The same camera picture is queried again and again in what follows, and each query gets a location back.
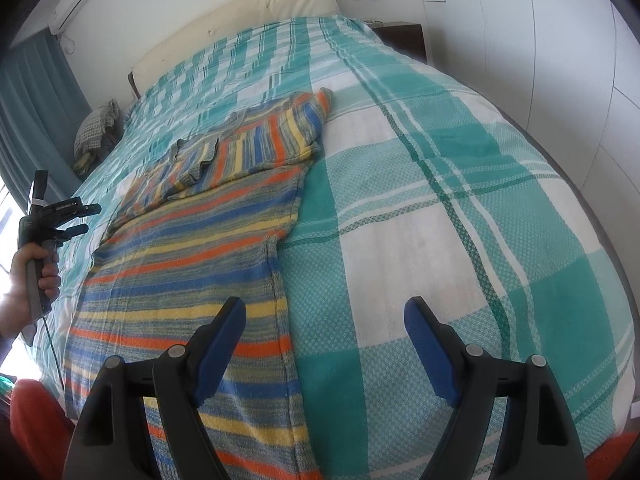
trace checkered pillow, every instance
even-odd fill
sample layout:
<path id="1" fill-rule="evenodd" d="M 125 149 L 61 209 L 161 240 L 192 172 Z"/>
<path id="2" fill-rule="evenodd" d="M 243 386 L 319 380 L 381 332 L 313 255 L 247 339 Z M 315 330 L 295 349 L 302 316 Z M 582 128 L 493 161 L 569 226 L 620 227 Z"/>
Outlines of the checkered pillow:
<path id="1" fill-rule="evenodd" d="M 113 128 L 119 117 L 120 107 L 114 99 L 87 115 L 76 134 L 74 158 L 79 160 L 85 153 L 100 148 L 100 142 L 106 129 Z"/>

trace dark wood nightstand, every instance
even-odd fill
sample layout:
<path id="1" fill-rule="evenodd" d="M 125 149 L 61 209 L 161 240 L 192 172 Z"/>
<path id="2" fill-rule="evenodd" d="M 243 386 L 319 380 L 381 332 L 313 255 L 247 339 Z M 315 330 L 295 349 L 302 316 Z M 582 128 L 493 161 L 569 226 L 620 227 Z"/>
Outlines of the dark wood nightstand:
<path id="1" fill-rule="evenodd" d="M 420 23 L 367 23 L 386 46 L 418 61 L 427 62 L 424 36 Z"/>

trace blue curtain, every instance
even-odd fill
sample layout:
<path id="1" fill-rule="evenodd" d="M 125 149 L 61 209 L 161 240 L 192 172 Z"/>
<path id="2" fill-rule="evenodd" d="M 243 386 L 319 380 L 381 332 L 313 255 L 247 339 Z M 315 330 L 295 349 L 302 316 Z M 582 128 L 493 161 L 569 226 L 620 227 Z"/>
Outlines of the blue curtain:
<path id="1" fill-rule="evenodd" d="M 0 64 L 0 174 L 21 208 L 26 209 L 36 170 L 49 170 L 47 202 L 76 192 L 74 140 L 90 112 L 48 30 L 6 54 Z"/>

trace pillow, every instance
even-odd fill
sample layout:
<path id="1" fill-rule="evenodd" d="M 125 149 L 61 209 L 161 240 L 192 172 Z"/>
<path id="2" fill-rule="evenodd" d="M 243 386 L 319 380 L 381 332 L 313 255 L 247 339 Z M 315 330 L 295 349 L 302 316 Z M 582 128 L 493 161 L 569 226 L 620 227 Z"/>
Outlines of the pillow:
<path id="1" fill-rule="evenodd" d="M 120 117 L 120 107 L 114 99 L 91 112 L 82 121 L 76 141 L 74 142 L 74 158 L 79 160 L 85 153 L 100 148 L 102 137 L 111 130 Z"/>
<path id="2" fill-rule="evenodd" d="M 335 0 L 233 0 L 183 27 L 137 62 L 129 83 L 137 95 L 196 52 L 247 28 L 302 16 L 340 14 Z"/>

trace cream upholstered headboard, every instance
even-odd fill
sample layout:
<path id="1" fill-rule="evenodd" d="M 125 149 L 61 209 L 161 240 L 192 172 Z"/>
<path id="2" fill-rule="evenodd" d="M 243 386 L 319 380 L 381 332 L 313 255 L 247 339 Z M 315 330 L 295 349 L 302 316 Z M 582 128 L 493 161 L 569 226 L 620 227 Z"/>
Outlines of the cream upholstered headboard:
<path id="1" fill-rule="evenodd" d="M 181 28 L 153 47 L 129 74 L 138 97 L 181 61 L 246 28 L 302 16 L 340 14 L 335 0 L 233 0 Z"/>

